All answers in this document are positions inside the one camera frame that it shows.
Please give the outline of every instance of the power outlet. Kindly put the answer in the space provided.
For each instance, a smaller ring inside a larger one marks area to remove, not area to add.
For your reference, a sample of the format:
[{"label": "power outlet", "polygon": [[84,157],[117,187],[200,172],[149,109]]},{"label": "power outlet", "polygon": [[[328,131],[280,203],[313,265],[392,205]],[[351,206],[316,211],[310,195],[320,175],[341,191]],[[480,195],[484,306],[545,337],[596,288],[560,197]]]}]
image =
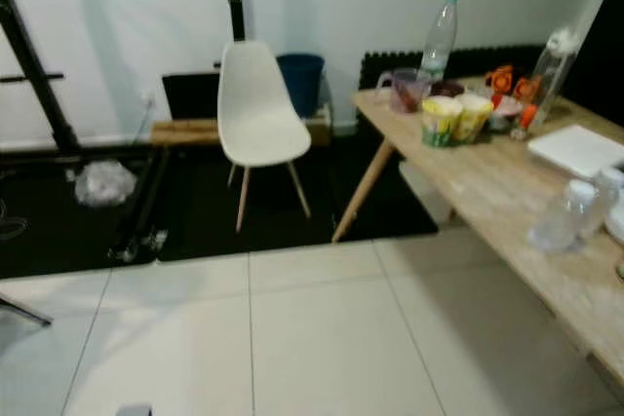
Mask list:
[{"label": "power outlet", "polygon": [[151,109],[154,106],[155,94],[153,90],[144,89],[140,92],[140,102],[147,109]]}]

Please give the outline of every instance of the trash bin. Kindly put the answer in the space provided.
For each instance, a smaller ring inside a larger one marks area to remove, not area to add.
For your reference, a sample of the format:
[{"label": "trash bin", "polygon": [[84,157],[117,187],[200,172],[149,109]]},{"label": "trash bin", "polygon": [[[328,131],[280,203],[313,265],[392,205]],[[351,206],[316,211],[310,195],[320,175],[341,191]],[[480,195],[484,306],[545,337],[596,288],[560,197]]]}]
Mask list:
[{"label": "trash bin", "polygon": [[323,58],[312,54],[284,54],[277,57],[277,63],[296,113],[300,117],[313,115],[319,107]]}]

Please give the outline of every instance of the chair backrest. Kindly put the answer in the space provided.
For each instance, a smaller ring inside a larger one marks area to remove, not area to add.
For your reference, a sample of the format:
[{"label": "chair backrest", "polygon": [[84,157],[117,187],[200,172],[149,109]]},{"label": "chair backrest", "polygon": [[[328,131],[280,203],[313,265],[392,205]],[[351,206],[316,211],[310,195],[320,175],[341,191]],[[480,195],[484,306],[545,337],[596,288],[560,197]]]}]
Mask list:
[{"label": "chair backrest", "polygon": [[282,72],[269,47],[261,41],[229,43],[221,61],[219,121],[276,111],[295,114]]}]

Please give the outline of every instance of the chair leg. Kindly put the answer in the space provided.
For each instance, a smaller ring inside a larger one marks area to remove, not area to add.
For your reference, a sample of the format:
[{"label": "chair leg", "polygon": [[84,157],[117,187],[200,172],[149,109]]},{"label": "chair leg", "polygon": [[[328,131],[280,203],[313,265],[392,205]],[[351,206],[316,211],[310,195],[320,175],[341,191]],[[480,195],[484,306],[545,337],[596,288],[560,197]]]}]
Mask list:
[{"label": "chair leg", "polygon": [[232,179],[234,178],[234,172],[236,172],[236,165],[232,163],[232,168],[230,169],[230,175],[227,176],[227,186],[232,185]]},{"label": "chair leg", "polygon": [[299,182],[299,177],[296,175],[296,170],[294,169],[294,164],[292,161],[288,162],[289,172],[291,173],[292,180],[294,181],[294,187],[296,188],[296,194],[299,196],[299,200],[301,201],[301,206],[303,207],[303,211],[305,212],[305,217],[310,217],[310,207],[308,206],[307,201],[305,200],[305,194],[303,193],[303,188],[301,188],[301,182]]},{"label": "chair leg", "polygon": [[31,319],[32,321],[37,321],[42,326],[49,326],[52,324],[53,319],[51,317],[36,312],[17,301],[9,300],[7,297],[2,295],[0,295],[0,307],[6,307],[20,316]]},{"label": "chair leg", "polygon": [[241,200],[238,204],[238,219],[236,220],[236,232],[241,232],[243,225],[243,215],[245,214],[245,203],[247,202],[247,190],[250,185],[250,169],[245,168],[243,172],[243,189],[241,190]]}]

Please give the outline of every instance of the plastic bottle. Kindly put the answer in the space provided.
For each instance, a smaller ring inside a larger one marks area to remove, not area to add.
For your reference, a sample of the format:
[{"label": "plastic bottle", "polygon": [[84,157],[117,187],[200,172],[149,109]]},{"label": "plastic bottle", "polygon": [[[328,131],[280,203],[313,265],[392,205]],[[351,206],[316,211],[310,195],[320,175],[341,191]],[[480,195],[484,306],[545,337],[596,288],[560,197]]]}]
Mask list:
[{"label": "plastic bottle", "polygon": [[528,231],[528,239],[549,252],[567,249],[587,222],[595,197],[596,188],[592,184],[571,180],[563,194],[551,201],[541,219]]},{"label": "plastic bottle", "polygon": [[596,199],[592,204],[587,221],[580,231],[583,239],[589,239],[603,226],[606,216],[620,198],[620,188],[624,186],[624,172],[615,168],[605,168],[596,177]]},{"label": "plastic bottle", "polygon": [[578,36],[568,28],[558,29],[548,38],[546,48],[542,51],[531,75],[531,81],[539,83],[534,99],[539,110],[533,120],[533,126],[541,125],[548,117],[553,101],[574,63],[579,45]]},{"label": "plastic bottle", "polygon": [[429,72],[434,80],[442,79],[445,74],[456,35],[457,0],[446,0],[429,30],[420,62],[420,68]]}]

